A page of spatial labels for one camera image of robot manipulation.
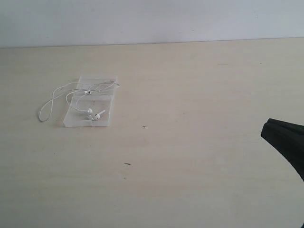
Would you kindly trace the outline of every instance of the earphone packaging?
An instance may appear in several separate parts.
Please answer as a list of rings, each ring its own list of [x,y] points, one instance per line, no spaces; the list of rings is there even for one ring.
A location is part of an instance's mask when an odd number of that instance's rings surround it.
[[[80,77],[76,89],[80,89],[81,92],[74,93],[72,97],[63,121],[65,127],[109,126],[116,85],[118,85],[116,77]]]

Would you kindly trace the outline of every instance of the transparent plastic box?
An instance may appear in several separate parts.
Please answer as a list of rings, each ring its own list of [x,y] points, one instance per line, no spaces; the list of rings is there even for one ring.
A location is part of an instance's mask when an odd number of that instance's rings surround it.
[[[117,78],[85,78],[80,77],[79,83],[86,83],[86,84],[99,84],[103,82],[115,82],[117,83]],[[99,86],[98,90],[104,89],[109,84],[102,84]],[[82,85],[77,84],[76,89],[85,89],[89,90],[90,85]],[[82,126],[92,126],[92,127],[106,127],[110,125],[111,120],[111,111],[112,111],[112,104],[114,99],[116,89],[112,89],[103,93],[92,93],[91,95],[86,95],[82,97],[78,103],[77,108],[80,110],[87,110],[91,108],[93,110],[93,114],[99,113],[102,110],[106,110],[100,116],[99,120],[91,120],[89,115],[86,115],[83,112],[77,111],[71,107],[69,107],[65,119],[63,121],[65,127],[82,127]],[[75,107],[77,100],[84,94],[84,92],[74,93],[71,106]]]

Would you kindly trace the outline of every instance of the white earphone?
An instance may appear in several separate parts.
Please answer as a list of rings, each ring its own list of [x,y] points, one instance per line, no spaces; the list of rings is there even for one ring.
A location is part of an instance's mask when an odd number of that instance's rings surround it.
[[[61,89],[61,88],[64,88],[64,87],[66,87],[66,86],[68,86],[68,85],[70,85],[70,84],[89,85],[90,87],[89,87],[88,89],[72,89],[72,90],[68,90],[67,92],[61,93],[61,94],[59,94],[58,96],[54,97],[55,92],[56,92],[57,90],[59,90],[59,89]],[[110,84],[110,85],[107,86],[106,88],[97,90],[97,88],[99,88],[99,87],[100,87],[101,85],[103,85],[103,84]],[[86,96],[86,95],[91,95],[92,92],[97,92],[97,93],[99,93],[99,94],[102,94],[102,93],[104,93],[104,92],[108,92],[109,90],[116,89],[116,88],[118,88],[119,86],[120,86],[120,85],[117,84],[117,83],[115,83],[115,81],[103,82],[103,83],[99,83],[99,84],[86,84],[86,83],[77,83],[77,82],[68,83],[68,84],[66,84],[66,85],[64,85],[64,86],[61,86],[61,87],[59,87],[59,88],[57,88],[57,89],[54,90],[53,95],[52,95],[52,99],[50,99],[49,101],[47,101],[47,102],[42,106],[42,108],[40,109],[40,111],[38,112],[38,119],[39,119],[41,122],[47,121],[47,120],[50,118],[51,114],[52,114],[53,102],[54,102],[54,100],[57,99],[57,98],[59,98],[59,97],[62,96],[63,94],[68,93],[68,94],[66,95],[66,102],[67,102],[67,104],[68,104],[71,108],[73,108],[73,109],[75,109],[75,110],[77,110],[77,111],[79,111],[79,112],[82,112],[82,113],[88,115],[88,116],[90,117],[90,120],[99,120],[99,119],[101,118],[101,115],[102,115],[103,113],[105,113],[107,109],[102,110],[102,111],[100,111],[100,112],[98,112],[98,113],[96,113],[96,114],[93,114],[92,108],[88,108],[87,110],[78,109],[78,108],[77,108],[78,102],[79,102],[84,96]],[[73,94],[73,93],[79,92],[79,91],[83,91],[84,94],[83,94],[82,96],[80,96],[80,98],[79,98],[79,99],[76,101],[76,103],[75,103],[75,107],[73,107],[73,106],[69,103],[69,101],[68,101],[68,96],[71,95],[71,94]],[[49,104],[49,103],[51,103],[50,113],[49,113],[47,119],[42,120],[41,117],[40,117],[40,116],[41,116],[41,112],[42,112],[42,110],[46,107],[46,105]]]

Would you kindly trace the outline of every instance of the beige table surface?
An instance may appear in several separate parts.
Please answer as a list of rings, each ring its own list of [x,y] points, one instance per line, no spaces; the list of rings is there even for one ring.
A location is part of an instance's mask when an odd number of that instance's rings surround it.
[[[1,228],[304,221],[301,178],[260,137],[304,124],[304,38],[0,49],[0,75]],[[63,127],[64,99],[37,120],[55,88],[113,75],[110,127]]]

